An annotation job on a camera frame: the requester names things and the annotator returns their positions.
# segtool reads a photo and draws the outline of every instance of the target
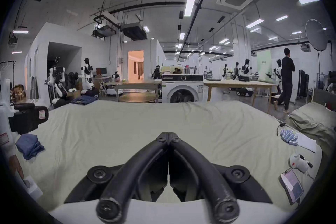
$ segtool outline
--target black clothing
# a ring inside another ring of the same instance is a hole
[[[292,82],[283,82],[282,81],[282,94],[278,98],[278,104],[285,102],[285,110],[288,110],[289,100],[292,96],[293,84]]]
[[[282,77],[282,85],[284,83],[293,83],[292,82],[292,72],[295,72],[294,62],[291,58],[285,57],[282,59],[282,69],[281,69],[281,77]]]

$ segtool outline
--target bed headboard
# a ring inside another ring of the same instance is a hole
[[[332,94],[330,92],[315,88],[313,91],[312,102],[316,102],[321,105],[325,105],[325,103],[330,103],[331,107],[336,107],[336,94]]]

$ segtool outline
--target washing machine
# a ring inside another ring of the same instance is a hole
[[[203,99],[203,75],[162,74],[162,102],[199,102]]]

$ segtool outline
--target folded blue shirt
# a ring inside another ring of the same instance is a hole
[[[37,135],[34,134],[22,134],[15,145],[26,160],[36,157],[39,152],[44,150],[44,146],[41,145]]]

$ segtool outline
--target doorway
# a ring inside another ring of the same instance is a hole
[[[144,51],[128,52],[128,80],[144,80]]]

